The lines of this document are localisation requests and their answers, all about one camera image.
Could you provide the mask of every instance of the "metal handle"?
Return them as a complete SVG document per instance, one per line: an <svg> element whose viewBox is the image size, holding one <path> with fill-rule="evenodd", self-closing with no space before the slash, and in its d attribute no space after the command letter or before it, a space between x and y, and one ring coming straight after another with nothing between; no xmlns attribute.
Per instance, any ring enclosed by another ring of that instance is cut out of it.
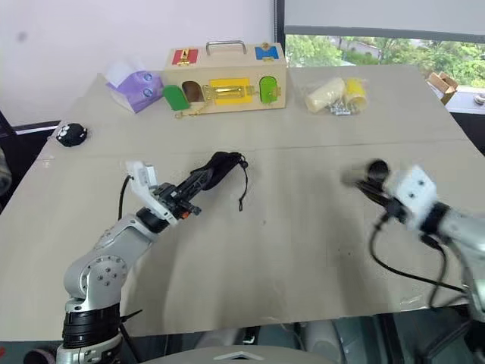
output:
<svg viewBox="0 0 485 364"><path fill-rule="evenodd" d="M222 44L240 44L242 46L242 53L247 53L246 45L242 40L218 40L215 42L207 42L205 44L205 51L207 52L207 55L211 55L211 51L209 50L210 46L220 46Z"/></svg>

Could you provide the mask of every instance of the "lock box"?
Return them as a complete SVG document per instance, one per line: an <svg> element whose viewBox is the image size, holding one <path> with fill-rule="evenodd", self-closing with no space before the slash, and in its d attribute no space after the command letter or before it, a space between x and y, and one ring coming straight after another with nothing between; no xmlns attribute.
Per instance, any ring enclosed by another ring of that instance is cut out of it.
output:
<svg viewBox="0 0 485 364"><path fill-rule="evenodd" d="M178 115L284 108L286 59L279 43L240 40L172 49L161 73Z"/></svg>

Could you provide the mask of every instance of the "trees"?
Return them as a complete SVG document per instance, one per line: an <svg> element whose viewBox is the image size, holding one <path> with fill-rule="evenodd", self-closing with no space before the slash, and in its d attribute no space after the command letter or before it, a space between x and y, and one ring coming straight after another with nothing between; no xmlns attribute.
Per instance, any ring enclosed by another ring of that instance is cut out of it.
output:
<svg viewBox="0 0 485 364"><path fill-rule="evenodd" d="M485 45L464 42L374 37L340 37L332 44L327 36L286 36L290 66L337 66L342 59L353 64L415 64L427 77L446 72L459 84L485 87ZM349 51L350 42L363 42L381 50L380 58Z"/></svg>

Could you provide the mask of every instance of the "beige tabletop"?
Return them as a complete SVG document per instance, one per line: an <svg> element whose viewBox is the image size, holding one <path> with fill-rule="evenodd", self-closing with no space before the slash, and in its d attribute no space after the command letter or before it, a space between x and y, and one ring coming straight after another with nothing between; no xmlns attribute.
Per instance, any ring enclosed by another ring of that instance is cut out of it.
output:
<svg viewBox="0 0 485 364"><path fill-rule="evenodd" d="M0 340L61 338L64 271L115 223L125 160L151 162L160 183L178 183L216 150L239 150L249 161L244 211L237 208L240 168L194 199L202 214L165 231L129 275L122 310L143 309L128 322L130 333L424 307L430 286L371 261L367 238L381 208L345 188L341 171L374 157L393 169L418 163L443 202L483 215L482 155L409 67L290 73L295 88L319 75L360 74L368 81L369 109L316 117L300 110L291 92L282 111L174 120L163 100L139 115L125 113L97 80L64 120L91 127L89 139L71 149L50 140L0 215ZM125 212L139 207L128 193ZM436 253L398 223L385 229L377 249L397 268L437 276ZM459 284L458 263L450 261L446 280Z"/></svg>

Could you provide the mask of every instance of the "white wall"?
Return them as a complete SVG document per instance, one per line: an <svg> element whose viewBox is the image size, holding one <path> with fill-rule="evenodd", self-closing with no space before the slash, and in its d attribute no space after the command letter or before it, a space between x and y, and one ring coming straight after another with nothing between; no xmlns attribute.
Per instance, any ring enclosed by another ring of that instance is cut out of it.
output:
<svg viewBox="0 0 485 364"><path fill-rule="evenodd" d="M0 110L13 125L58 120L126 55L159 70L170 48L273 38L272 0L1 0Z"/></svg>
<svg viewBox="0 0 485 364"><path fill-rule="evenodd" d="M286 0L285 26L364 27L485 36L485 2Z"/></svg>

